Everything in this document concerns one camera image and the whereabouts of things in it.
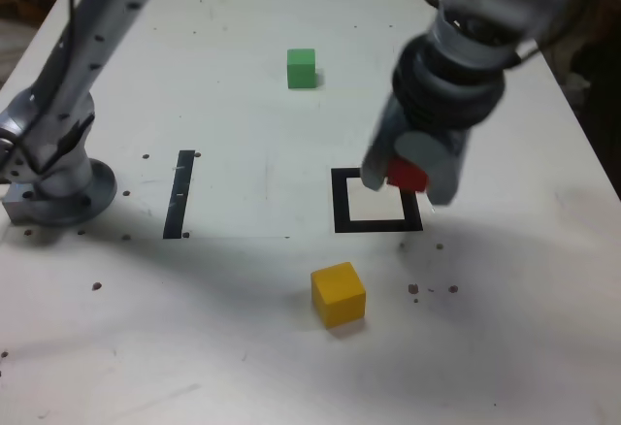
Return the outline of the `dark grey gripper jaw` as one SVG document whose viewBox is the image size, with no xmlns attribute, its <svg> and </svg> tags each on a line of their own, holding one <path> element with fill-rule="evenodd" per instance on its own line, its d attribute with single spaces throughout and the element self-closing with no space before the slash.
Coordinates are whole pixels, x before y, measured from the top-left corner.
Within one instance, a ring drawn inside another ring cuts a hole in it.
<svg viewBox="0 0 621 425">
<path fill-rule="evenodd" d="M 403 107 L 396 97 L 389 97 L 363 158 L 363 184 L 367 188 L 378 191 L 383 187 L 389 162 L 395 154 L 395 143 L 408 128 Z"/>
</svg>

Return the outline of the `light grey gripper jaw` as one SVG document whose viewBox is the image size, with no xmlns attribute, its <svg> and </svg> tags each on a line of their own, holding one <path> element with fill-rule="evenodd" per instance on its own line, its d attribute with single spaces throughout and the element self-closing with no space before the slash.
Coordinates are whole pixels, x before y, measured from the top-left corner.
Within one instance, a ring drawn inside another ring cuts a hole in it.
<svg viewBox="0 0 621 425">
<path fill-rule="evenodd" d="M 396 152 L 427 175 L 426 195 L 433 206 L 448 206 L 456 196 L 469 137 L 469 130 L 408 131 L 397 139 Z"/>
</svg>

